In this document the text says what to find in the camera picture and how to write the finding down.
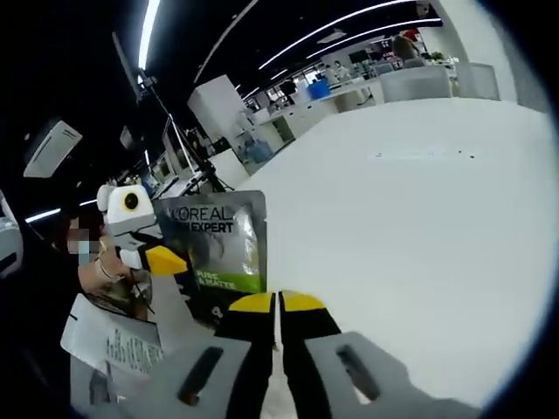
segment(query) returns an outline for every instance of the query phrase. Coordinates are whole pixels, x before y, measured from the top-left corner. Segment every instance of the bracelet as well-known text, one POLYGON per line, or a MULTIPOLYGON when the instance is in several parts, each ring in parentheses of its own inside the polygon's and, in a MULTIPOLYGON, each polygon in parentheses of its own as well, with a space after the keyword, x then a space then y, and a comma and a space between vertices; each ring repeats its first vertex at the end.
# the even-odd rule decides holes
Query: bracelet
POLYGON ((95 259, 95 273, 97 274, 97 276, 99 278, 103 278, 111 284, 116 284, 122 278, 122 276, 118 275, 118 274, 117 275, 109 275, 108 272, 107 272, 107 269, 105 269, 105 266, 103 266, 103 263, 101 262, 101 259, 99 259, 99 258, 95 259))

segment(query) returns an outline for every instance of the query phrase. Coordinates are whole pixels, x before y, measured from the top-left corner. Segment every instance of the hand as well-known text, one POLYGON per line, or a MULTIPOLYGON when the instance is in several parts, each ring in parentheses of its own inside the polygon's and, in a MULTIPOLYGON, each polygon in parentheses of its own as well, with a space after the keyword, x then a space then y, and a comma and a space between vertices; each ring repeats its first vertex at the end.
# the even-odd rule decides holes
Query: hand
POLYGON ((99 254, 99 259, 107 273, 111 276, 124 275, 127 278, 131 277, 130 268, 123 264, 117 256, 114 243, 110 237, 101 237, 100 245, 102 251, 99 254))

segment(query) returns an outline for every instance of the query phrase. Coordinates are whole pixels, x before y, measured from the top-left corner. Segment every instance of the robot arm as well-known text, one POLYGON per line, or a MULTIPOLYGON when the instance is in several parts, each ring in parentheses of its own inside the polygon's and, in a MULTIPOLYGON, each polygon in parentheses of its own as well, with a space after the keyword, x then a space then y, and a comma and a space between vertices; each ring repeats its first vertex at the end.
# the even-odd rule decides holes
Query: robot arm
MULTIPOLYGON (((279 300, 283 368, 300 419, 473 419, 480 412, 415 388, 405 365, 359 333, 342 333, 318 299, 297 292, 244 297, 212 337, 197 336, 158 363, 138 396, 99 418, 262 416, 279 300), (361 402, 359 388, 369 402, 361 402)), ((274 399, 278 417, 286 406, 274 399)))
POLYGON ((187 261, 163 244, 145 188, 103 185, 97 200, 99 209, 107 211, 107 229, 120 248, 119 257, 126 266, 154 275, 175 275, 188 270, 187 261))

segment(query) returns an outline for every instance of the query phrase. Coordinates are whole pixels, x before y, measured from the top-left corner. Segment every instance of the black ceiling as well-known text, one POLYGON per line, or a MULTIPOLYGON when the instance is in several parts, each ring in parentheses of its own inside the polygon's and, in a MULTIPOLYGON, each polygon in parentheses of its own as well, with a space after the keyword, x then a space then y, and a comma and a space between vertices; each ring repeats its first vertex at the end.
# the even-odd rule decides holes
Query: black ceiling
MULTIPOLYGON (((160 91, 171 110, 191 121, 186 101, 194 88, 199 66, 233 18, 249 0, 161 0, 153 29, 147 73, 160 80, 160 91)), ((381 0, 259 0, 219 46, 198 83, 222 74, 247 93, 264 87, 284 68, 306 64, 306 56, 324 45, 316 41, 324 31, 272 62, 271 56, 310 31, 350 12, 381 0)), ((116 31, 128 60, 137 63, 141 27, 148 0, 18 1, 3 24, 3 81, 0 101, 0 151, 4 175, 15 181, 22 173, 24 136, 53 116, 78 129, 84 140, 72 159, 51 181, 26 182, 23 202, 27 214, 79 195, 87 199, 110 173, 137 161, 124 152, 118 139, 136 113, 135 101, 111 39, 116 31), (75 185, 82 181, 81 190, 75 185)), ((354 17, 336 28, 356 33, 417 19, 414 3, 403 3, 354 17)))

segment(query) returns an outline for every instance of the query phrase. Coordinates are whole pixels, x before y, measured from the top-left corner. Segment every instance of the l'oreal package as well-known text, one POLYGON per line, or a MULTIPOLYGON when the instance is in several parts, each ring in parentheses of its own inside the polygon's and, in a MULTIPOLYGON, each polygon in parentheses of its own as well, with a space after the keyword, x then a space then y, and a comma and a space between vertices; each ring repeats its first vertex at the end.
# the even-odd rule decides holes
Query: l'oreal package
POLYGON ((154 202, 163 242, 188 255, 176 275, 195 319, 218 326, 229 305, 266 291, 266 200, 260 191, 180 196, 154 202))

